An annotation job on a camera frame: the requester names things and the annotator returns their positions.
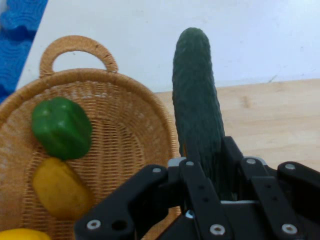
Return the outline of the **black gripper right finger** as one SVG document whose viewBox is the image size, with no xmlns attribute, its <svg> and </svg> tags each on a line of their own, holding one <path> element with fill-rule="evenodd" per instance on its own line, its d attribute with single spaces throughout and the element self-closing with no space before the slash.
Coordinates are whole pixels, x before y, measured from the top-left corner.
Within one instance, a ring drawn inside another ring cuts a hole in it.
<svg viewBox="0 0 320 240">
<path fill-rule="evenodd" d="M 221 204 L 234 240 L 318 240 L 320 173 L 292 161 L 269 167 L 222 139 L 223 178 L 232 201 Z"/>
</svg>

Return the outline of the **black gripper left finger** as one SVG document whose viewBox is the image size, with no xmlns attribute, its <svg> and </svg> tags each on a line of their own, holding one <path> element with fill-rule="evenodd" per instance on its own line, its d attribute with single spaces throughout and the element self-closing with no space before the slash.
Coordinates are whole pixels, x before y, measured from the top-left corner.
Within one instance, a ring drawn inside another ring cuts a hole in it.
<svg viewBox="0 0 320 240">
<path fill-rule="evenodd" d="M 140 240 L 170 208 L 181 214 L 161 240 L 231 240 L 233 230 L 195 159 L 178 166 L 147 165 L 101 201 L 74 226 L 77 240 Z"/>
</svg>

